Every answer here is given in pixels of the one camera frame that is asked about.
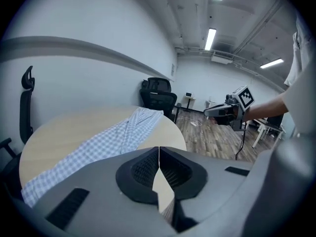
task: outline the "fluorescent light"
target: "fluorescent light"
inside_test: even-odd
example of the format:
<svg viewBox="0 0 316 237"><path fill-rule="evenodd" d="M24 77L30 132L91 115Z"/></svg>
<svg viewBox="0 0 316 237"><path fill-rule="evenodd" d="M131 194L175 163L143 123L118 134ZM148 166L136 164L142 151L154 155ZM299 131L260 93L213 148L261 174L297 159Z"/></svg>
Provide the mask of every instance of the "fluorescent light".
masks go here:
<svg viewBox="0 0 316 237"><path fill-rule="evenodd" d="M207 40L206 40L206 45L205 45L205 50L211 50L211 46L213 44L213 40L216 34L216 29L209 29L208 30L208 36L207 36Z"/></svg>
<svg viewBox="0 0 316 237"><path fill-rule="evenodd" d="M260 68L266 69L267 67L271 67L271 66L274 66L274 65L282 63L282 62L284 62L282 59L277 59L275 61L272 61L272 62L269 62L269 63L267 63L265 65L262 65Z"/></svg>

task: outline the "light wood tabletop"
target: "light wood tabletop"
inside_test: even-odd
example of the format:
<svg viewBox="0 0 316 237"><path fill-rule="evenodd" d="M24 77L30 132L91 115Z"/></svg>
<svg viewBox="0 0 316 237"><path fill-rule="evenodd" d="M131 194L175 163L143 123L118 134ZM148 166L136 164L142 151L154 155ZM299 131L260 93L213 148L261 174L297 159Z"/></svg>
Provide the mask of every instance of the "light wood tabletop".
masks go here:
<svg viewBox="0 0 316 237"><path fill-rule="evenodd" d="M19 170L22 187L43 171L53 168L85 140L130 117L137 108L95 108L58 116L42 125L29 138L21 155ZM138 149L155 146L186 150L181 131L165 116ZM153 190L158 192L159 210L163 211L172 200L173 191L161 171L156 175Z"/></svg>

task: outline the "wooden floor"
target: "wooden floor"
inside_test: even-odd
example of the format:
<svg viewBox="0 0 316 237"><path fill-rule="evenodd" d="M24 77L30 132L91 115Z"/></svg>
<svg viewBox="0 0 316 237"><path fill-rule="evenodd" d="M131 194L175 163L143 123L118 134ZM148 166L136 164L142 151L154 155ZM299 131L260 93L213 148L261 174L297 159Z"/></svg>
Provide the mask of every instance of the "wooden floor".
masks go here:
<svg viewBox="0 0 316 237"><path fill-rule="evenodd" d="M199 121L201 125L193 126L190 123L193 120L185 120L184 118ZM195 111L187 113L183 109L179 112L177 126L184 136L189 152L217 158L235 159L235 153L240 147L243 132L234 132L230 126L217 125L214 120L207 120L203 113ZM255 162L260 152L272 148L275 138L266 136L253 149L251 146L257 136L256 129L249 126L243 150L239 153L238 159Z"/></svg>

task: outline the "blue checkered cloth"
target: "blue checkered cloth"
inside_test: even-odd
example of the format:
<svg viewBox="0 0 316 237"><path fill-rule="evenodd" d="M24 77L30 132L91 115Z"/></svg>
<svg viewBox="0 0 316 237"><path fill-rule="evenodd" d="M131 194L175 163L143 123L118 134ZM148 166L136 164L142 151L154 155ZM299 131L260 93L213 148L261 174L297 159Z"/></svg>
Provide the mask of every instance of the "blue checkered cloth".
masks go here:
<svg viewBox="0 0 316 237"><path fill-rule="evenodd" d="M82 167L97 160L134 151L146 140L163 116L163 111L139 107L131 117L94 135L75 151L44 171L22 189L24 202L33 207L52 187Z"/></svg>

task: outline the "black cable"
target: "black cable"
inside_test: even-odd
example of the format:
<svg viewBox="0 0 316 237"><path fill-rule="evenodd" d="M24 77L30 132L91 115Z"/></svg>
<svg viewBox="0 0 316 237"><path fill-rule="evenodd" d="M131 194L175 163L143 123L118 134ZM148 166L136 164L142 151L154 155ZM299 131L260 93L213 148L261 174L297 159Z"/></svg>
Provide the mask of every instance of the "black cable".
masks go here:
<svg viewBox="0 0 316 237"><path fill-rule="evenodd" d="M241 151L242 148L243 148L243 144L244 144L244 142L245 142L245 137L246 137L246 130L243 132L242 141L241 141L239 150L238 150L238 152L236 153L235 160L238 159L238 155L239 155L240 151Z"/></svg>

